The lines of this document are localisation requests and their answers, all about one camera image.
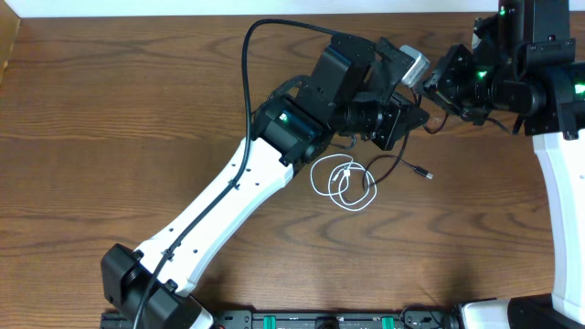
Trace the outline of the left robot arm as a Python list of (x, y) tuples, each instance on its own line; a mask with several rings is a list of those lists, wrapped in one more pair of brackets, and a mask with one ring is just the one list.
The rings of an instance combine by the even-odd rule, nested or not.
[(209, 328), (192, 295), (225, 242), (271, 195), (321, 155), (335, 135), (361, 136), (387, 151), (429, 118), (396, 93), (429, 61), (409, 46), (336, 34), (310, 75), (277, 87), (218, 176), (170, 224), (137, 248), (101, 260), (105, 298), (139, 328)]

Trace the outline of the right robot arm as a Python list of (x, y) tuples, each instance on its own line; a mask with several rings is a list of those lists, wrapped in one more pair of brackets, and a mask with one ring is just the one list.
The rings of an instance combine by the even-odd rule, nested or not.
[(576, 60), (569, 2), (500, 0), (473, 26), (473, 45), (451, 47), (420, 93), (452, 116), (482, 125), (516, 114), (547, 189), (554, 245), (550, 293), (462, 302), (459, 328), (584, 325), (584, 64)]

